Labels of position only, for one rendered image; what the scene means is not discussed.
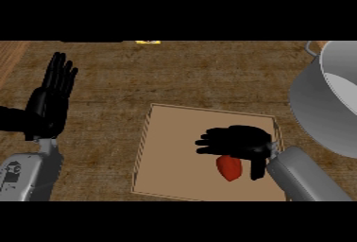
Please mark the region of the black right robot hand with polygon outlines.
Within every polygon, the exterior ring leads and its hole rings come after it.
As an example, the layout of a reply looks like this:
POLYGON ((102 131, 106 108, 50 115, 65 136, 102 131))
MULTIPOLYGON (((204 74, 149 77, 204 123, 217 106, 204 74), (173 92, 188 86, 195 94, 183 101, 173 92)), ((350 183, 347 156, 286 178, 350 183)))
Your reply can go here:
POLYGON ((235 125, 213 128, 195 141, 198 154, 229 155, 251 162, 251 180, 266 176, 267 158, 272 153, 272 136, 260 128, 235 125))

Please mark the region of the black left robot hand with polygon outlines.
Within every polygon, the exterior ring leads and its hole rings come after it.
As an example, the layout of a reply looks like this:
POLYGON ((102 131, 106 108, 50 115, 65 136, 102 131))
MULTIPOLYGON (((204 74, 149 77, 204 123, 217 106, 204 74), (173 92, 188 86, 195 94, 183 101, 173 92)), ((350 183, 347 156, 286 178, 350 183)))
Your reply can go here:
POLYGON ((22 132, 27 141, 58 138, 64 132, 77 73, 78 68, 65 59, 65 53, 56 52, 27 108, 19 110, 0 106, 0 131, 22 132))

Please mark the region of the brown wooden tray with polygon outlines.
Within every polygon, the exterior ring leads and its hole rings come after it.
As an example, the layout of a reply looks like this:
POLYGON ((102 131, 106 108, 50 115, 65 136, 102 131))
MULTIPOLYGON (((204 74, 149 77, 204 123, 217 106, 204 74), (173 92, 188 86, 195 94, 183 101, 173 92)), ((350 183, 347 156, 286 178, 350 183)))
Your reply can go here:
POLYGON ((196 152, 195 141, 211 128, 247 125, 282 141, 270 115, 152 104, 145 119, 131 192, 146 196, 208 201, 283 201, 286 195, 270 176, 249 178, 249 161, 242 175, 227 181, 217 171, 217 156, 196 152))

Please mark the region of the grey metal pot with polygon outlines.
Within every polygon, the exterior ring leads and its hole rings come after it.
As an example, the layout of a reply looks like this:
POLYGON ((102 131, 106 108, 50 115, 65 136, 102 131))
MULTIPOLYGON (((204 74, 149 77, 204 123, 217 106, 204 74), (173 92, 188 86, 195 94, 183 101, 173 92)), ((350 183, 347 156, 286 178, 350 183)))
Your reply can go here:
POLYGON ((294 117, 329 150, 357 158, 357 41, 331 41, 313 56, 291 86, 294 117))

